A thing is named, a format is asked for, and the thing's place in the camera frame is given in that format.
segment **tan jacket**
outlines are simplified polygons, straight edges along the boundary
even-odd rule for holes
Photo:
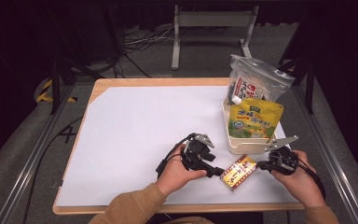
[[[90,223],[145,224],[164,203],[165,197],[159,188],[156,184],[150,184],[145,189],[118,195],[109,204],[106,211],[103,214],[95,216]],[[305,217],[308,224],[338,223],[336,216],[328,206],[306,208]],[[168,223],[213,224],[212,221],[203,217],[184,217]]]

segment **hand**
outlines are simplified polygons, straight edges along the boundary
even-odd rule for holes
[[[305,152],[299,150],[293,150],[293,152],[316,174],[315,168],[308,163],[307,154]],[[315,181],[302,168],[297,167],[292,175],[283,175],[277,171],[272,171],[271,173],[278,181],[283,183],[293,197],[299,200],[305,207],[326,205],[324,197]]]
[[[207,174],[205,170],[188,171],[185,168],[180,156],[183,148],[185,145],[182,144],[171,154],[164,171],[156,181],[156,185],[165,197],[181,189],[188,181],[204,177]]]

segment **person's left hand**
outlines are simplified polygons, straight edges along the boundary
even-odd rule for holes
[[[199,179],[207,174],[205,170],[188,171],[185,168],[180,156],[184,147],[185,145],[182,144],[171,154],[164,171],[156,181],[156,185],[165,197],[181,189],[190,180]]]

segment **person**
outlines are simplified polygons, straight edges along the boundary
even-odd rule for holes
[[[90,223],[146,223],[165,203],[165,199],[171,193],[181,189],[191,180],[206,176],[204,170],[188,171],[184,167],[180,156],[177,156],[184,147],[185,145],[181,145],[173,152],[173,156],[170,157],[164,171],[155,183],[151,183],[141,190],[119,194],[107,206],[105,212],[96,215]],[[294,150],[294,152],[302,162],[316,172],[315,168],[309,164],[305,152],[300,150]],[[326,205],[318,186],[303,169],[296,169],[292,175],[282,175],[276,171],[271,173],[304,205],[307,223],[338,223],[337,217]],[[203,217],[183,217],[166,222],[166,224],[174,223],[213,224],[211,220]]]

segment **clear plastic bag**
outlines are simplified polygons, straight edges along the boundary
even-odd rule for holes
[[[232,54],[230,65],[227,93],[230,105],[234,96],[275,102],[295,81],[294,77],[257,59]]]

